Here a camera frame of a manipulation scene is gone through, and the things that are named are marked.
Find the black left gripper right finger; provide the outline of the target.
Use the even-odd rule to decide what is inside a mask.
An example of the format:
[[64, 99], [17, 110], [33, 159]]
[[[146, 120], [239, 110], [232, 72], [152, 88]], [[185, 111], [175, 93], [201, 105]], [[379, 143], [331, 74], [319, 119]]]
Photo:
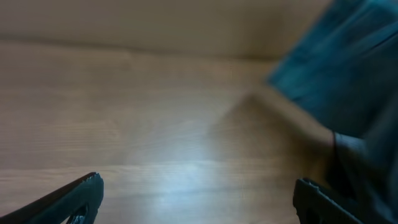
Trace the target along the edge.
[[307, 178], [296, 180], [293, 206], [300, 224], [363, 224], [355, 205]]

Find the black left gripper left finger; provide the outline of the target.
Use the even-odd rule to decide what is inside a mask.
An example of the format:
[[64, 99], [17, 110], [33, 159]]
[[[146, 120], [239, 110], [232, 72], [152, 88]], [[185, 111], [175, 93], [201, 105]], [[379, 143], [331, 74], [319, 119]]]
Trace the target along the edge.
[[1, 223], [13, 224], [93, 224], [104, 196], [104, 180], [97, 172], [1, 217]]

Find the light blue denim jeans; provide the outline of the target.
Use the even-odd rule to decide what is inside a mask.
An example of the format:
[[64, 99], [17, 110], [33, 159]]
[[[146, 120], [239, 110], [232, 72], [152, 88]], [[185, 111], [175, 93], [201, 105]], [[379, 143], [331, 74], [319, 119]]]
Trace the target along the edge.
[[333, 1], [268, 83], [332, 133], [326, 181], [363, 223], [397, 222], [397, 2]]

